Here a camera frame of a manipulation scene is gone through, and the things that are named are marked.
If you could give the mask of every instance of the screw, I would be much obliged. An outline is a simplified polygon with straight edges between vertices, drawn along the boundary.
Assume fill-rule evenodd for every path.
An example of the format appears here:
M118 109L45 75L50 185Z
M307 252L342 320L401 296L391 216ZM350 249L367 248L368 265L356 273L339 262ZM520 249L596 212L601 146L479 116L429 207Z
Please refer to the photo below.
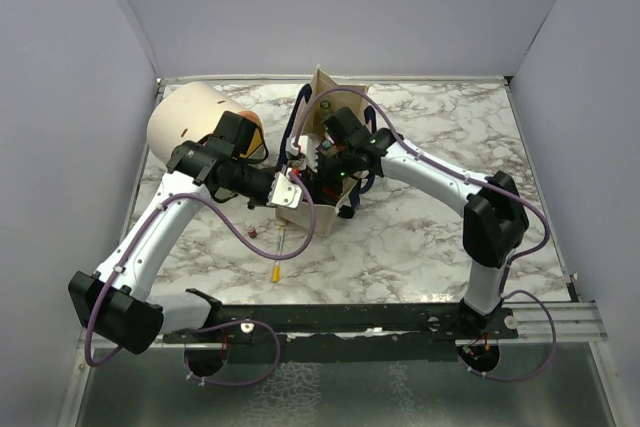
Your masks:
M437 332L438 329L440 328L440 319L438 319L437 317L429 317L427 319L427 326L429 327L429 330L431 332Z
M515 329L518 327L518 320L513 315L507 315L504 318L504 325L507 326L507 329Z
M253 332L253 324L244 322L240 324L240 330L242 330L245 334L250 334L251 332Z

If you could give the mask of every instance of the small red object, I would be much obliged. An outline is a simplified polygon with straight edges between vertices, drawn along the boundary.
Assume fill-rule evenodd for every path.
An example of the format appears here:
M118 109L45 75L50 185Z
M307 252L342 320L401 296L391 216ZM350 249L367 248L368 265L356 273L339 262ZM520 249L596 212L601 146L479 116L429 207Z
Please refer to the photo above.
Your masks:
M255 239L258 236L258 232L253 225L247 226L247 234L249 235L250 239Z

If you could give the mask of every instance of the yellow object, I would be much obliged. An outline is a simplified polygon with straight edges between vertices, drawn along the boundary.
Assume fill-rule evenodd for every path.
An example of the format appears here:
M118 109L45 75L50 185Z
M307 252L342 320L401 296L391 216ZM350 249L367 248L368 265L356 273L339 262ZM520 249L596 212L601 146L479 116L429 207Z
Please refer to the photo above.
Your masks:
M273 266L273 274L271 274L271 282L277 282L280 280L280 262L276 260L276 264Z
M280 227L280 238L278 239L278 255L282 255L282 250L284 249L284 231L286 230L285 225ZM271 282L278 282L279 280L280 280L280 261L276 260L273 264L273 272L271 273Z

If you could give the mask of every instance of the black strap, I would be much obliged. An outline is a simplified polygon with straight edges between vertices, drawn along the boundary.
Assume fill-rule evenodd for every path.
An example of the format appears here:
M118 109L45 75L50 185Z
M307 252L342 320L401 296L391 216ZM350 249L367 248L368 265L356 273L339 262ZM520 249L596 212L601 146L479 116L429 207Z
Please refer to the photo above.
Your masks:
M278 154L278 162L276 163L276 172L280 172L282 166L287 163L287 139L291 135L291 130L293 130L293 122L295 121L296 114L298 113L298 108L300 108L300 103L302 102L302 99L304 99L305 102L309 104L312 93L313 90L311 89L310 84L305 84L300 89L300 92L298 92L298 98L296 99L296 103L293 106L291 116L289 117L289 122L287 122L287 127L284 129L284 135L282 136L282 140L280 141L280 153Z
M376 120L376 110L368 106L364 109L364 121L367 124L371 124L371 133L375 134L378 131L378 121Z
M353 186L351 192L349 192L349 203L351 206L343 205L340 207L340 211L338 212L338 217L343 219L353 219L356 215L356 210L360 206L360 188L362 187L362 179L358 181L356 185Z

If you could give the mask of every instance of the wire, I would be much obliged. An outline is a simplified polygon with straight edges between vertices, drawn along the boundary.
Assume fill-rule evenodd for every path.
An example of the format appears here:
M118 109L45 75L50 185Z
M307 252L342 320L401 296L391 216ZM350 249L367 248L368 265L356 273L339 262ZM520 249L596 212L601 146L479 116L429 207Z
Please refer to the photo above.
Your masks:
M476 345L478 343L479 340L485 339L485 341L488 341L489 339L489 334L482 334L480 337L478 337L476 340L472 340L471 342L469 342L467 345L465 345L465 347L471 347L473 345Z
M228 327L234 327L236 325L245 324L245 323L259 325L260 327L266 329L273 337L273 341L276 346L276 355L275 355L275 358L273 359L273 364L271 364L269 369L264 374L256 377L255 379L244 380L241 382L226 382L222 380L209 379L207 377L198 377L191 370L191 366L189 365L189 359L187 359L187 356L185 355L184 366L187 369L187 372L189 373L189 375L187 376L187 379L189 377L194 377L198 379L200 382L211 384L211 385L220 385L222 387L249 387L251 385L259 384L263 380L266 380L271 374L273 374L278 368L278 364L280 363L280 340L278 339L278 334L276 333L276 331L273 330L273 328L269 324L266 324L259 320L251 320L251 319L234 320L232 322L226 322L224 324L214 325L213 327L205 327L203 329L190 330L189 332L192 332L194 334L203 334L205 332L215 332L216 330L226 329Z
M524 257L526 255L533 254L534 252L538 252L539 250L541 250L547 244L547 242L549 242L549 239L551 238L551 227L549 226L549 222L547 221L547 218L545 217L545 215L535 205L533 205L528 200L523 199L519 195L513 194L513 193L511 193L511 192L509 192L509 191L507 191L505 189L502 189L500 187L497 187L495 185L489 184L488 182L484 182L482 180L477 180L477 179L473 179L473 178L467 178L466 176L456 172L455 170L452 170L449 167L447 167L445 165L442 165L441 163L439 163L439 162L437 162L437 161L435 161L433 159L430 159L430 158L422 155L420 152L412 149L409 145L406 144L406 142L404 141L402 136L395 129L395 127L393 126L393 123L391 122L391 120L389 119L387 114L384 112L384 110L382 110L382 107L380 107L371 97L369 97L364 92L360 92L360 91L358 91L356 89L352 89L350 87L336 87L336 88L333 88L333 89L325 90L324 92L321 92L318 95L316 95L307 104L307 109L304 112L304 117L303 117L302 122L300 123L300 125L298 127L298 130L296 132L296 138L295 138L295 146L296 147L300 148L299 140L300 140L300 135L302 134L302 128L306 124L307 119L309 118L309 115L311 114L311 110L313 109L313 106L322 97L324 97L325 95L330 94L332 92L352 92L354 94L359 95L360 97L365 99L367 102L369 102L369 104L384 119L385 123L389 127L389 130L391 131L391 134L396 139L396 142L398 142L398 144L400 144L404 148L404 150L407 153L409 153L410 155L422 160L423 162L426 162L427 164L431 165L432 167L435 167L436 169L440 170L441 172L444 172L445 174L453 177L454 179L462 180L462 181L465 181L465 182L469 182L470 184L476 185L478 187L489 189L489 190L491 190L493 192L497 192L497 193L509 198L510 200L518 202L518 203L522 204L523 206L525 206L527 209L529 209L531 212L533 212L533 214L536 217L538 217L538 219L540 219L540 222L542 222L542 225L544 227L544 235L543 235L542 240L540 241L539 244L531 247L530 249L523 250L522 252L518 252L518 253L512 255L506 262L507 271L505 272L505 276L508 275L509 269L511 268L511 264L512 264L512 262L514 260L520 259L520 258L522 258L522 257Z
M118 277L119 272L114 270L111 272L111 275L107 279L107 281L102 286L100 293L98 294L98 298L96 299L96 303L93 304L93 309L91 310L91 315L89 315L89 322L87 323L87 333L84 338L84 359L89 367L101 367L111 359L113 359L118 352L122 350L122 347L118 346L109 352L107 355L102 357L100 360L96 360L93 358L91 354L91 341L93 340L93 331L96 328L96 321L98 320L98 314L100 313L100 307L102 306L102 302L104 302L104 298L107 296L107 292L109 292L109 288L113 285Z
M256 254L260 255L261 257L264 257L264 258L267 258L267 259L271 259L271 260L289 260L289 259L292 259L292 258L300 255L309 246L309 244L311 243L311 239L313 238L313 233L314 233L314 231L316 229L316 208L315 208L315 205L313 204L313 199L311 198L311 194L309 193L309 190L305 187L305 185L298 178L298 176L296 176L292 172L289 175L289 177L291 178L291 180L294 183L296 183L302 189L303 197L307 201L307 203L309 204L311 220L310 220L310 225L309 225L309 233L307 234L307 237L304 239L304 242L302 243L302 245L300 247L298 247L296 250L294 250L293 252L290 252L288 254L271 254L269 252L266 252L264 250L259 249L255 245L253 245L251 242L249 242L247 239L245 239L245 237L242 234L242 232L240 232L233 225L231 220L229 220L229 218L224 214L224 212L222 212L222 210L220 210L220 208L214 202L212 202L210 199L206 199L206 198L204 198L204 197L202 197L200 195L197 195L197 194L181 193L181 194L172 195L171 197L168 197L167 199L162 201L159 204L160 208L154 209L153 212L151 212L151 214L149 214L149 216L142 223L142 225L140 226L140 228L138 229L136 234L133 236L133 239L131 239L131 242L129 243L129 245L125 249L124 253L122 254L122 257L116 263L113 272L111 273L111 275L109 276L107 281L102 286L102 289L100 290L100 293L98 294L98 298L96 299L96 302L93 304L93 308L91 309L91 314L89 315L89 322L87 323L87 333L86 333L86 336L85 336L85 339L84 339L84 357L85 357L85 361L87 362L87 365L89 365L90 367L100 367L100 366L106 364L109 360L111 360L121 350L121 347L118 346L114 350L109 352L104 358L102 358L100 360L95 360L93 358L92 353L91 353L91 350L92 350L91 343L92 343L92 340L93 340L93 332L95 330L96 321L97 321L98 315L100 313L100 308L102 307L102 303L104 302L104 299L107 296L107 293L109 292L109 288L113 285L113 283L115 282L116 278L120 274L120 272L118 270L123 270L124 269L124 266L126 265L127 261L129 260L129 257L133 253L134 249L140 243L140 240L142 239L144 234L151 227L151 225L155 221L156 217L158 217L158 215L160 215L161 212L164 212L164 210L171 203L173 203L173 202L175 202L177 200L180 200L180 199L190 199L190 200L196 200L196 201L206 205L211 210L213 210L218 217L220 217L220 220L222 220L222 222L224 222L224 224L229 228L229 230L231 230L231 233L233 235L235 235L236 238L240 242L242 242L246 247L248 247L249 250L251 250L252 252L255 252Z
M553 321L553 317L551 316L551 312L549 312L549 309L547 308L547 306L544 305L540 299L538 299L532 293L527 292L526 290L514 290L513 292L511 292L509 295L507 295L505 297L505 300L510 299L511 297L513 297L515 295L518 295L518 294L524 294L524 295L528 296L529 298L531 298L534 302L536 302L542 308L542 310L544 311L545 315L547 316L547 319L549 319L549 327L551 328L551 351L549 352L549 355L547 356L545 361L542 364L540 364L536 369L532 370L528 374L520 375L520 376L517 376L517 377L502 377L502 376L499 376L499 375L487 374L486 372L480 372L480 371L475 370L474 368L472 368L469 364L467 364L462 359L462 357L458 356L458 360L460 362L462 362L462 364L466 367L466 369L469 372L471 372L472 374L475 374L478 377L482 377L484 379L494 380L496 382L522 382L524 380L532 379L533 377L535 377L538 374L541 374L553 362L553 359L556 356L556 351L558 350L558 336L557 336L557 333L556 333L556 324Z
M225 352L229 352L229 336L227 335L227 333L224 331L224 329L222 330L222 333L224 335L224 337L222 338L222 347L220 348L220 360L221 361L225 361Z

